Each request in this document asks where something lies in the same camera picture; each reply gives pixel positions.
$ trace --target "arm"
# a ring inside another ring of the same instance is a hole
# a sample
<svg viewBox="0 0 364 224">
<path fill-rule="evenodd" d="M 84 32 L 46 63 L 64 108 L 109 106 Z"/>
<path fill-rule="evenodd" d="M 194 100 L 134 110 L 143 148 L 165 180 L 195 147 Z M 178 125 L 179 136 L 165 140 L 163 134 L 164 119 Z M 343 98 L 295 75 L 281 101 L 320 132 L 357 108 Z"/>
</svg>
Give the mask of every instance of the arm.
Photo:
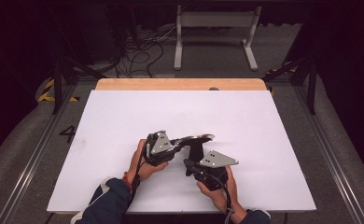
<svg viewBox="0 0 364 224">
<path fill-rule="evenodd" d="M 145 141 L 145 139 L 139 141 L 138 148 L 134 152 L 130 163 L 130 169 L 124 174 L 125 178 L 123 177 L 123 180 L 121 180 L 109 177 L 104 180 L 94 192 L 90 205 L 76 214 L 71 219 L 71 224 L 121 222 L 121 218 L 126 213 L 132 199 L 131 183 L 133 182 Z M 139 176 L 141 181 L 145 181 L 155 172 L 163 170 L 168 165 L 168 162 L 154 167 L 145 163 L 145 159 L 142 159 L 141 165 Z"/>
<path fill-rule="evenodd" d="M 244 208 L 239 204 L 237 197 L 237 185 L 232 175 L 231 168 L 229 166 L 226 167 L 226 171 L 228 172 L 228 183 L 227 188 L 229 194 L 231 196 L 231 205 L 234 207 L 234 213 L 231 214 L 231 221 L 233 223 L 244 223 L 244 224 L 268 224 L 270 223 L 270 216 L 267 213 L 257 210 L 248 212 L 244 210 Z M 214 191 L 210 191 L 202 182 L 197 182 L 197 186 L 199 187 L 202 194 L 209 197 L 212 200 L 214 206 L 221 211 L 223 214 L 227 215 L 227 206 L 226 199 L 223 195 L 222 189 L 217 189 Z"/>
</svg>

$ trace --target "table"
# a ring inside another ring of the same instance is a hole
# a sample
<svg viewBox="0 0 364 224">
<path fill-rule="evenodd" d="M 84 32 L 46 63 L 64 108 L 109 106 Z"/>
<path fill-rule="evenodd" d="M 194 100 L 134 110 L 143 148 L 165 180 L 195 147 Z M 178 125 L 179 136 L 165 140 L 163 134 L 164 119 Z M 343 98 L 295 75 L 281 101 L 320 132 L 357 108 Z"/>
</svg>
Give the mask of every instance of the table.
<svg viewBox="0 0 364 224">
<path fill-rule="evenodd" d="M 211 87 L 220 91 L 197 91 Z M 240 161 L 232 170 L 245 208 L 315 210 L 273 98 L 261 80 L 182 78 L 100 80 L 48 211 L 75 213 L 86 207 L 104 178 L 121 177 L 128 169 L 138 139 L 161 129 L 171 139 L 214 134 L 214 141 L 203 145 L 204 154 L 213 149 Z M 187 157 L 187 151 L 175 154 L 166 170 L 141 183 L 128 213 L 216 213 L 194 178 L 185 177 L 182 160 Z"/>
</svg>

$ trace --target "dark blue jacket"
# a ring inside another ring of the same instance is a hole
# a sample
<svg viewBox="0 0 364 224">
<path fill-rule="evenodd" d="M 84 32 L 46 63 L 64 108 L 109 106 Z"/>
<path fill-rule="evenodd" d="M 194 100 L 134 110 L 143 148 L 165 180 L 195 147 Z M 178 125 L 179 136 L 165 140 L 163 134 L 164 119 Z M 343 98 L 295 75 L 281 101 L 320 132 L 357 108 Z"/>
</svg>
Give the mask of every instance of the dark blue jacket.
<svg viewBox="0 0 364 224">
<path fill-rule="evenodd" d="M 94 192 L 90 205 L 77 213 L 71 224 L 120 224 L 132 198 L 126 184 L 120 179 L 104 180 Z M 270 217 L 261 210 L 250 211 L 241 224 L 269 224 Z"/>
</svg>

